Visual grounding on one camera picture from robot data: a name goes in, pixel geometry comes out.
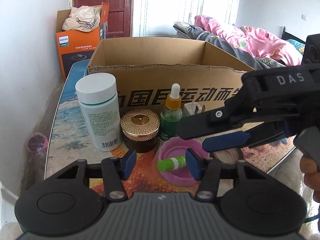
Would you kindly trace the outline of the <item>person's right hand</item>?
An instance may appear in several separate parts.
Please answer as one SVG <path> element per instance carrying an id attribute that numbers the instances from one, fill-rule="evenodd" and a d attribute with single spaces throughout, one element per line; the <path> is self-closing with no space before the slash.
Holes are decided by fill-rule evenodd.
<path id="1" fill-rule="evenodd" d="M 300 160 L 300 170 L 304 174 L 304 183 L 313 190 L 313 200 L 320 202 L 320 172 L 314 160 L 305 155 Z"/>

